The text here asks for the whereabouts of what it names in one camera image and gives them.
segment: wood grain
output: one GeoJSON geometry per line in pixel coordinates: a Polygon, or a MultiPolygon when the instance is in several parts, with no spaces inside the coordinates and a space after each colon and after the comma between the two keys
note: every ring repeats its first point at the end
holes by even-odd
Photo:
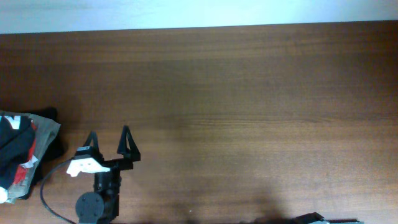
{"type": "MultiPolygon", "coordinates": [[[[55,106],[71,157],[90,130],[142,154],[115,223],[398,220],[398,22],[0,35],[0,105],[55,106]]],[[[76,220],[89,174],[54,175],[76,220]]],[[[61,223],[39,199],[1,223],[61,223]]]]}

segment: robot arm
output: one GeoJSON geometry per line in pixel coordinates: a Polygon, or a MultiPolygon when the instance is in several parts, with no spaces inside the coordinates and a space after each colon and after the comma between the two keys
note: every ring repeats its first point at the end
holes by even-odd
{"type": "Polygon", "coordinates": [[[67,173],[72,177],[76,177],[79,172],[95,175],[94,191],[84,193],[76,203],[79,223],[105,224],[119,215],[120,171],[133,169],[133,162],[141,160],[141,154],[127,126],[123,127],[118,154],[123,155],[123,158],[105,161],[95,132],[91,132],[83,147],[78,148],[67,173]]]}

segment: red fabric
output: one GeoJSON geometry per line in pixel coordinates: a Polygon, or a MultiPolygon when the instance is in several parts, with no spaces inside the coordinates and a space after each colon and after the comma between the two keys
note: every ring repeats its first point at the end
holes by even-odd
{"type": "MultiPolygon", "coordinates": [[[[32,123],[32,128],[33,128],[33,130],[37,129],[33,123],[32,123]]],[[[35,147],[36,147],[36,139],[33,141],[33,144],[29,149],[29,155],[28,155],[26,162],[28,162],[32,159],[33,152],[35,151],[35,147]]],[[[14,182],[12,184],[19,184],[21,181],[23,181],[25,179],[27,171],[28,171],[28,169],[25,169],[22,166],[18,166],[17,172],[15,173],[14,182]]]]}

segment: black object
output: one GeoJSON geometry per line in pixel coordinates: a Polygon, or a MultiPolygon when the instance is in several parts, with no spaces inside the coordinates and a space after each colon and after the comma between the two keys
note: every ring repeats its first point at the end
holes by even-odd
{"type": "Polygon", "coordinates": [[[297,218],[294,218],[292,220],[293,224],[311,224],[315,222],[323,222],[325,221],[325,218],[318,213],[309,213],[306,215],[299,216],[297,218]]]}
{"type": "Polygon", "coordinates": [[[78,199],[76,214],[79,217],[79,223],[109,223],[119,215],[120,171],[133,169],[132,163],[140,161],[141,154],[127,126],[123,127],[118,147],[118,154],[123,155],[122,159],[104,161],[95,132],[90,133],[83,147],[88,148],[78,150],[74,159],[92,157],[103,167],[109,167],[110,171],[95,173],[94,192],[84,193],[78,199]]]}

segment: black cloth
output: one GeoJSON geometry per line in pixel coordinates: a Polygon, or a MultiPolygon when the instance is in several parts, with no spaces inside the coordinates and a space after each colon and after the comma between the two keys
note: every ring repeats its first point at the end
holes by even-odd
{"type": "Polygon", "coordinates": [[[0,187],[8,189],[19,164],[27,162],[35,139],[32,121],[26,116],[0,116],[0,187]]]}

